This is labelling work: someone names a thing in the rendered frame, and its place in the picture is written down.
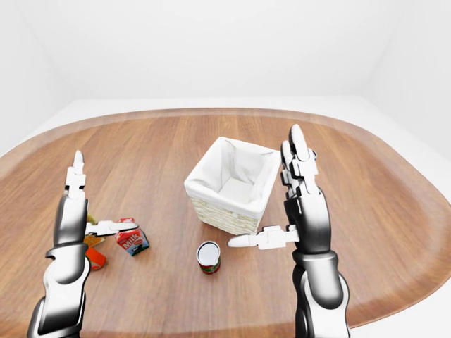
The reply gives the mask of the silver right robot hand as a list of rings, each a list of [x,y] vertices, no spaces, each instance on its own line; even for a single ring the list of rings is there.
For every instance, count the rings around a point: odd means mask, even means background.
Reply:
[[[316,153],[307,146],[299,125],[290,128],[280,147],[283,169],[280,178],[287,187],[284,208],[288,225],[266,226],[258,233],[242,234],[228,241],[229,247],[255,246],[260,250],[283,248],[293,242],[305,254],[330,250],[331,226],[326,198],[316,183]]]

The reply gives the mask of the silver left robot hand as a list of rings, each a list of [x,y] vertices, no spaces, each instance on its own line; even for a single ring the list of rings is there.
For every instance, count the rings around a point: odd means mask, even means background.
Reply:
[[[136,223],[115,223],[101,220],[96,225],[87,221],[89,202],[85,197],[85,162],[80,150],[74,155],[73,164],[66,173],[63,196],[58,205],[54,230],[54,245],[78,243],[84,241],[86,234],[104,237],[138,228]]]

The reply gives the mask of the red milk carton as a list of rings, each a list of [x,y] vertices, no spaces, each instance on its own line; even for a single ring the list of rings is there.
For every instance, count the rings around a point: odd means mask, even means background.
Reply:
[[[149,248],[149,242],[146,234],[140,227],[132,230],[118,232],[115,235],[116,243],[126,250],[131,256]]]

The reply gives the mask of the wicker basket with white liner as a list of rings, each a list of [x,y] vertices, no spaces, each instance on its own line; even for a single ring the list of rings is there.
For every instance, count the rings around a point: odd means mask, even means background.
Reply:
[[[279,151],[219,137],[184,181],[197,217],[233,235],[256,232],[280,163]]]

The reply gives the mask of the red tin can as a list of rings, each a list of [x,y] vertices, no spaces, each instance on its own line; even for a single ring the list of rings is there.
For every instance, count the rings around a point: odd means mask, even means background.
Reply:
[[[221,266],[221,250],[213,241],[203,242],[197,249],[197,262],[202,272],[211,275]]]

